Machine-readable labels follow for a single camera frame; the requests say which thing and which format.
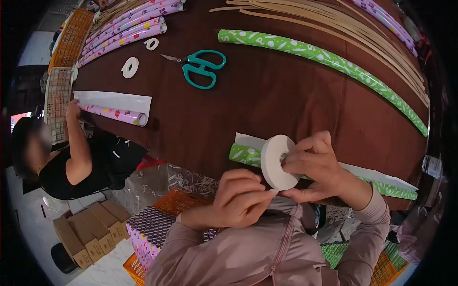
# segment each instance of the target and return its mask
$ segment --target teal scissors handle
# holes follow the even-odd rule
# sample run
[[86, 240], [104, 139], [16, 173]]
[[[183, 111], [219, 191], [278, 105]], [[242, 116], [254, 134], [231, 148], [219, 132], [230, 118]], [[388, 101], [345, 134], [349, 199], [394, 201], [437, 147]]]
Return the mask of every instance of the teal scissors handle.
[[[223, 58], [222, 63], [220, 63], [219, 65], [215, 65], [212, 62], [209, 62], [207, 60], [198, 58], [199, 55], [206, 54], [206, 53], [213, 53], [213, 54], [220, 55]], [[226, 56], [224, 54], [218, 52], [218, 51], [215, 51], [215, 50], [200, 50], [200, 51], [197, 51], [197, 52], [195, 52], [193, 54], [190, 54], [188, 56], [187, 60], [190, 63], [200, 65], [198, 68], [196, 68], [193, 65], [189, 65], [189, 64], [185, 64], [185, 65], [183, 65], [181, 67], [183, 69], [184, 74], [185, 74], [186, 81], [190, 85], [192, 85], [193, 87], [197, 87], [197, 88], [200, 88], [200, 89], [210, 89], [210, 88], [214, 87], [215, 83], [216, 83], [216, 74], [211, 72], [211, 71], [205, 70], [205, 67], [209, 67], [212, 70], [220, 70], [226, 64]], [[190, 72], [193, 72], [193, 73], [196, 73], [196, 74], [199, 74], [199, 75], [202, 75], [202, 76], [208, 76], [208, 77], [210, 77], [212, 79], [212, 83], [209, 86], [200, 86], [200, 85], [194, 83], [193, 81], [191, 81], [191, 79], [189, 78], [189, 73]]]

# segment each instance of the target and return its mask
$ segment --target scissor blade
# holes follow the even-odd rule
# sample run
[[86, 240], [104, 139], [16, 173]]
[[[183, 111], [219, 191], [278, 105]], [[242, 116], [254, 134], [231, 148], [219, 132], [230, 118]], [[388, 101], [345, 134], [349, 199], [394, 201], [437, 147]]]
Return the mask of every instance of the scissor blade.
[[166, 59], [172, 60], [174, 62], [178, 62], [178, 58], [176, 58], [176, 57], [171, 57], [171, 56], [167, 56], [167, 55], [164, 55], [164, 54], [161, 54], [161, 56], [165, 57]]

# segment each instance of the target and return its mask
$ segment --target scissors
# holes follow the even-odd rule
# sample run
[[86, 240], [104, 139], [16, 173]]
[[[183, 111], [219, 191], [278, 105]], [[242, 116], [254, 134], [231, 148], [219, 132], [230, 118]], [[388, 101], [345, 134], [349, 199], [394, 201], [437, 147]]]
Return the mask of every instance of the scissors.
[[[223, 62], [220, 63], [219, 65], [215, 65], [214, 63], [211, 63], [209, 61], [206, 61], [204, 59], [200, 59], [200, 58], [197, 57], [197, 56], [199, 56], [201, 54], [207, 54], [207, 53], [213, 53], [213, 54], [220, 55], [223, 58]], [[164, 55], [164, 54], [161, 54], [161, 56], [165, 57], [166, 59], [172, 60], [175, 63], [179, 63], [181, 65], [181, 68], [183, 69], [184, 74], [185, 74], [186, 81], [190, 85], [192, 85], [193, 87], [197, 87], [197, 88], [200, 88], [200, 89], [210, 89], [216, 83], [216, 74], [211, 72], [211, 71], [205, 70], [206, 67], [209, 67], [212, 70], [220, 70], [226, 64], [226, 56], [223, 55], [222, 53], [218, 52], [218, 51], [215, 51], [215, 50], [200, 50], [200, 51], [197, 51], [197, 52], [195, 52], [193, 54], [190, 54], [187, 58], [182, 58], [182, 59], [176, 58], [176, 57], [167, 56], [167, 55]], [[197, 68], [197, 67], [191, 65], [191, 63], [192, 64], [197, 64], [197, 65], [200, 65], [200, 66]], [[190, 72], [193, 72], [195, 74], [200, 74], [202, 76], [208, 76], [208, 77], [210, 77], [212, 79], [212, 83], [209, 86], [200, 86], [200, 85], [194, 83], [193, 81], [191, 81], [191, 79], [189, 78], [189, 73]]]

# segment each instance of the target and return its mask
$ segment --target white paper sheet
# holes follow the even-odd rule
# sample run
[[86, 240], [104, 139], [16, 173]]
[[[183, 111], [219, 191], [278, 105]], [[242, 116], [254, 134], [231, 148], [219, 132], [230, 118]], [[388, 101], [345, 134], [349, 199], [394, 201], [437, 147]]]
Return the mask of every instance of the white paper sheet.
[[149, 118], [151, 97], [119, 92], [75, 91], [73, 95], [83, 104], [143, 112]]
[[[262, 150], [262, 147], [264, 146], [264, 143], [266, 142], [267, 140], [264, 140], [264, 139], [261, 139], [261, 138], [257, 138], [257, 137], [253, 137], [253, 136], [250, 136], [250, 135], [246, 135], [246, 134], [241, 134], [241, 133], [235, 133], [235, 144], [238, 144], [238, 145], [244, 145], [244, 146], [249, 146], [249, 147], [252, 147], [252, 148], [255, 148], [255, 149], [258, 149], [258, 150]], [[365, 169], [365, 168], [361, 168], [361, 167], [357, 167], [357, 166], [353, 166], [353, 165], [349, 165], [349, 164], [345, 164], [345, 163], [340, 163], [340, 166], [342, 166], [342, 168], [346, 169], [346, 170], [349, 170], [352, 174], [354, 174], [355, 176], [358, 176], [358, 177], [362, 177], [362, 178], [366, 178], [366, 179], [369, 179], [369, 180], [374, 180], [374, 181], [378, 181], [378, 182], [382, 182], [382, 183], [386, 183], [388, 185], [391, 185], [391, 186], [394, 186], [394, 187], [398, 187], [398, 188], [403, 188], [403, 189], [407, 189], [407, 190], [411, 190], [411, 191], [416, 191], [418, 190], [418, 188], [416, 188], [415, 186], [399, 179], [399, 178], [396, 178], [396, 177], [392, 177], [392, 176], [388, 176], [388, 175], [385, 175], [383, 173], [380, 173], [379, 171], [376, 171], [376, 170], [371, 170], [371, 169]]]

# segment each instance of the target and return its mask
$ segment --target finger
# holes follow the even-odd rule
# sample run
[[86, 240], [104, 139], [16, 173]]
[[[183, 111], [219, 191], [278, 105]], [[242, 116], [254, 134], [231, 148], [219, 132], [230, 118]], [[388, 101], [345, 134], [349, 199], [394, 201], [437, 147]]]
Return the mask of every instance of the finger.
[[273, 198], [264, 200], [257, 205], [254, 205], [252, 209], [246, 214], [245, 218], [243, 219], [244, 226], [250, 226], [256, 223], [261, 215], [267, 210], [269, 207], [270, 202]]
[[323, 200], [329, 197], [325, 192], [320, 192], [317, 189], [289, 189], [282, 192], [282, 195], [295, 201], [296, 203], [304, 203], [310, 201]]
[[247, 169], [234, 169], [230, 171], [224, 172], [224, 174], [221, 176], [220, 184], [225, 183], [229, 180], [236, 180], [236, 179], [252, 179], [256, 180], [258, 182], [261, 181], [261, 176], [256, 175], [250, 170]]
[[241, 194], [237, 196], [227, 207], [231, 213], [241, 214], [251, 206], [257, 205], [262, 201], [273, 199], [277, 192], [264, 191]]
[[313, 162], [315, 164], [320, 164], [320, 162], [323, 161], [322, 159], [322, 154], [315, 154], [315, 153], [310, 153], [310, 152], [297, 152], [293, 153], [291, 155], [288, 155], [284, 160], [283, 164], [286, 165], [291, 162], [295, 161], [307, 161], [307, 162]]
[[218, 194], [214, 205], [216, 207], [223, 207], [230, 203], [231, 200], [238, 194], [246, 192], [259, 192], [264, 191], [265, 189], [266, 186], [253, 179], [231, 180], [226, 183], [226, 186], [223, 188], [224, 191]]
[[298, 151], [312, 149], [316, 153], [329, 153], [332, 151], [331, 134], [327, 130], [316, 132], [311, 137], [299, 141], [296, 148]]
[[303, 174], [318, 182], [328, 179], [328, 170], [326, 168], [308, 161], [294, 161], [287, 163], [283, 166], [283, 171], [287, 173]]

